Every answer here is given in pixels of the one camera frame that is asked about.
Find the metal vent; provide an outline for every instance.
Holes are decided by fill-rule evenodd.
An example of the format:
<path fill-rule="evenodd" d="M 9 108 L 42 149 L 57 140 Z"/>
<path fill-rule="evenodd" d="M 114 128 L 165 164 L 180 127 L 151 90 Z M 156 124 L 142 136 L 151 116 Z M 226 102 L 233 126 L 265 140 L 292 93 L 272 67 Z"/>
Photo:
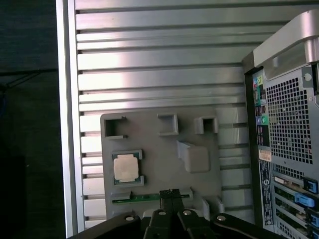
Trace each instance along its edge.
<path fill-rule="evenodd" d="M 297 237 L 294 235 L 294 233 L 286 227 L 284 224 L 281 222 L 277 222 L 277 226 L 279 227 L 280 230 L 282 230 L 284 233 L 286 233 L 287 236 L 289 236 L 292 239 L 300 239 L 300 237 Z"/>
<path fill-rule="evenodd" d="M 266 89 L 273 156 L 312 164 L 307 91 L 298 78 Z"/>
<path fill-rule="evenodd" d="M 298 178 L 298 179 L 303 179 L 304 177 L 304 173 L 288 168 L 288 167 L 284 167 L 281 165 L 277 165 L 277 164 L 273 164 L 273 170 L 282 174 L 286 174 L 288 176 L 294 177 L 294 178 Z"/>

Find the computer tower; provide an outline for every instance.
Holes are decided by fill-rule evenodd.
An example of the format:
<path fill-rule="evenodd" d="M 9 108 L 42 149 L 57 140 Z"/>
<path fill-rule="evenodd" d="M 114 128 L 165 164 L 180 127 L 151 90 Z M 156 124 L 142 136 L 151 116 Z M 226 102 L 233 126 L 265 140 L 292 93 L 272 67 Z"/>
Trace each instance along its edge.
<path fill-rule="evenodd" d="M 319 11 L 305 12 L 243 60 L 256 223 L 319 236 Z"/>

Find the metal slotted wall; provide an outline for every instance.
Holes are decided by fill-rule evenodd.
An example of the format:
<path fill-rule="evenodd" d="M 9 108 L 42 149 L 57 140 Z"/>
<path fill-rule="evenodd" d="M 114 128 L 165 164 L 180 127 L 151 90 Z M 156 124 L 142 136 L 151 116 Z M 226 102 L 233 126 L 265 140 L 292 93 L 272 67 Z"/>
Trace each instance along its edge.
<path fill-rule="evenodd" d="M 294 16 L 297 0 L 57 0 L 67 236 L 106 219 L 100 116 L 210 105 L 222 201 L 253 222 L 240 62 Z"/>

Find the label sticker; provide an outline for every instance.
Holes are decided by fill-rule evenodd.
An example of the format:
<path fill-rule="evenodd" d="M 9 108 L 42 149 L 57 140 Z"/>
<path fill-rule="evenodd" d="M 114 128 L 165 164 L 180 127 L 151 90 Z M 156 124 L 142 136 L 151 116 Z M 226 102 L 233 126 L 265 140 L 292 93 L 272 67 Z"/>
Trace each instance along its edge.
<path fill-rule="evenodd" d="M 272 197 L 270 185 L 270 168 L 269 163 L 259 160 L 261 192 L 263 201 L 264 224 L 266 226 L 273 225 Z"/>
<path fill-rule="evenodd" d="M 271 162 L 271 152 L 266 150 L 258 150 L 259 159 Z"/>

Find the blue connector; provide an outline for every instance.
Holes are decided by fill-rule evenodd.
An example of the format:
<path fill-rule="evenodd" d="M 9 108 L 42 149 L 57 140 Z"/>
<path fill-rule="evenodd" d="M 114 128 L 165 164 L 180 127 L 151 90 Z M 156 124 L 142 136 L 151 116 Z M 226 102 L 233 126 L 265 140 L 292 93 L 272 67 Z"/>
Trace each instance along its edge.
<path fill-rule="evenodd" d="M 312 198 L 307 197 L 304 194 L 296 193 L 295 194 L 295 203 L 299 203 L 306 207 L 313 208 L 315 206 L 315 201 Z"/>
<path fill-rule="evenodd" d="M 319 218 L 314 215 L 310 215 L 310 219 L 311 219 L 311 224 L 319 228 Z"/>
<path fill-rule="evenodd" d="M 313 239 L 319 239 L 319 234 L 317 232 L 313 232 Z"/>
<path fill-rule="evenodd" d="M 318 187 L 318 181 L 304 177 L 304 189 L 308 192 L 318 194 L 319 193 L 319 187 Z"/>

